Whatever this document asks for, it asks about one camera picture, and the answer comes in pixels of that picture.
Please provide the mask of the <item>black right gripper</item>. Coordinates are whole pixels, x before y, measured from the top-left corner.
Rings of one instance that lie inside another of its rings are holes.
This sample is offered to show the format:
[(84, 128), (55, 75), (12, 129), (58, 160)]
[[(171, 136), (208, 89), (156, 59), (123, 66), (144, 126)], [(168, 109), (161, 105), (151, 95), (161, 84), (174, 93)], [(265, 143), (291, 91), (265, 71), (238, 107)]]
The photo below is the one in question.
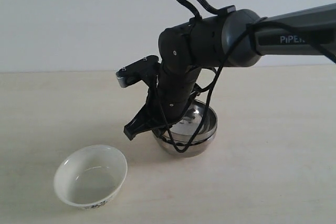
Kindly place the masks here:
[(149, 89), (146, 104), (124, 126), (126, 137), (133, 140), (138, 134), (151, 131), (158, 125), (179, 121), (200, 71), (200, 67), (192, 67), (184, 73), (173, 73), (165, 63), (161, 63), (157, 86)]

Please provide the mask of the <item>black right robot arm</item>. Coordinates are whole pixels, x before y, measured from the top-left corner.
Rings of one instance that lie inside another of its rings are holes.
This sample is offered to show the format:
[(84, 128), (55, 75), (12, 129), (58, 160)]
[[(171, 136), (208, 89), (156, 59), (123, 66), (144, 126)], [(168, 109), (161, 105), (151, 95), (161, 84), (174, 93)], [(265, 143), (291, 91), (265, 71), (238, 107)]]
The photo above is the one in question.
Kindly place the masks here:
[(201, 92), (202, 69), (251, 67), (264, 55), (324, 55), (335, 61), (335, 5), (274, 17), (225, 8), (209, 18), (165, 29), (159, 55), (146, 56), (117, 72), (121, 87), (143, 81), (146, 102), (125, 125), (129, 139), (177, 123)]

